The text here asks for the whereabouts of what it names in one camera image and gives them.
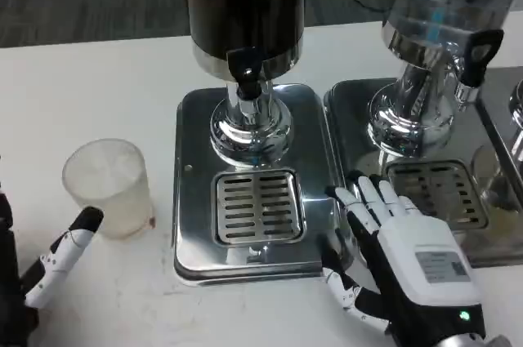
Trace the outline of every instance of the tap handle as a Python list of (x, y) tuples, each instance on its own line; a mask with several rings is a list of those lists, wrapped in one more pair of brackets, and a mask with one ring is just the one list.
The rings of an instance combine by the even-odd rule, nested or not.
[(227, 52), (230, 74), (238, 83), (238, 97), (242, 100), (255, 100), (262, 93), (260, 73), (262, 62), (256, 47), (243, 47)]
[(481, 86), (487, 65), (501, 47), (503, 35), (502, 30), (486, 30), (471, 35), (463, 55), (463, 72), (459, 79), (462, 84), (473, 88)]

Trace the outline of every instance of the drip tray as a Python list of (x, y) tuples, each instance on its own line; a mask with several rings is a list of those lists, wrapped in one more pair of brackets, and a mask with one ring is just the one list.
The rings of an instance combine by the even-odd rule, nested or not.
[(302, 233), (295, 179), (289, 171), (220, 176), (216, 191), (222, 243), (284, 242)]
[(445, 220), (452, 230), (483, 229), (488, 223), (460, 161), (393, 162), (386, 175), (399, 195), (409, 197), (424, 215)]

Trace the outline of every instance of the stainless steel dispenser base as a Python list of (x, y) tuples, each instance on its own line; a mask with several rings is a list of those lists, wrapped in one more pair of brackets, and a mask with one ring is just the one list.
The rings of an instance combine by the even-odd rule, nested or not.
[(199, 285), (317, 276), (318, 234), (338, 227), (325, 185), (338, 183), (318, 96), (307, 86), (274, 89), (293, 116), (294, 137), (278, 162), (234, 167), (211, 145), (213, 110), (226, 89), (197, 90), (177, 113), (174, 268)]
[[(523, 68), (491, 69), (487, 73), (483, 87), (482, 97), (489, 115), (506, 140), (511, 139), (516, 130), (511, 125), (508, 99), (521, 78), (523, 78)], [(472, 179), (471, 163), (476, 151), (489, 143), (489, 137), (474, 106), (456, 115), (454, 132), (449, 143), (433, 157), (385, 158), (384, 154), (371, 144), (367, 135), (369, 102), (378, 90), (393, 81), (394, 79), (373, 79), (341, 82), (325, 96), (327, 119), (340, 172), (346, 175), (350, 170), (359, 168), (367, 173), (390, 176), (393, 184), (398, 169), (407, 172), (409, 178), (415, 180), (425, 177), (423, 172), (426, 172), (428, 179), (434, 185), (433, 188), (427, 185), (426, 190), (431, 193), (422, 195), (430, 195), (431, 200), (440, 202), (434, 206), (436, 216), (447, 215), (451, 209), (450, 204), (453, 203), (443, 203), (445, 196), (439, 196), (437, 191), (445, 188), (437, 187), (437, 181), (441, 179), (441, 184), (445, 183), (445, 185), (463, 185), (455, 188), (457, 191), (461, 189), (467, 192), (456, 200), (461, 202), (462, 206), (455, 207), (454, 214), (447, 215), (444, 219), (451, 222), (457, 240), (472, 265), (482, 267), (523, 263), (523, 212), (520, 210), (519, 215), (516, 212), (509, 217), (506, 212), (492, 208), (489, 204), (479, 203), (476, 181)], [(449, 100), (453, 100), (451, 94), (448, 97)], [(413, 163), (422, 165), (409, 170)], [(438, 168), (441, 166), (452, 167), (455, 171), (448, 170), (446, 173), (449, 174), (438, 176), (442, 172)], [(396, 190), (409, 194), (408, 191), (405, 192), (405, 183), (398, 182), (397, 174)], [(465, 202), (473, 207), (463, 207), (467, 205)], [(467, 213), (468, 208), (470, 208), (469, 213), (474, 209), (473, 218), (470, 218)]]

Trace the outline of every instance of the frosted plastic cup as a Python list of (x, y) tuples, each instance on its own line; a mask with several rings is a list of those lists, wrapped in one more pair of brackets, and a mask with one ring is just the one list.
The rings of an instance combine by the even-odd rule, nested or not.
[(145, 160), (132, 143), (94, 140), (77, 149), (62, 171), (65, 189), (81, 207), (104, 212), (99, 232), (125, 238), (153, 216)]

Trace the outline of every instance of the table surface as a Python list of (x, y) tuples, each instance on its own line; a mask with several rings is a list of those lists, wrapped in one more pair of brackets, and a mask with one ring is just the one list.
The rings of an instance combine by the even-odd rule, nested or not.
[[(523, 12), (506, 23), (492, 63), (523, 65)], [(306, 30), (304, 54), (280, 82), (322, 96), (345, 79), (398, 74), (380, 23)], [(0, 179), (14, 211), (20, 268), (47, 250), (78, 208), (61, 168), (102, 137), (145, 155), (157, 223), (125, 241), (97, 236), (42, 312), (41, 346), (392, 346), (347, 319), (318, 278), (186, 287), (172, 268), (172, 178), (176, 109), (183, 96), (221, 87), (195, 63), (190, 38), (160, 38), (0, 50)], [(476, 271), (490, 336), (523, 345), (523, 266)]]

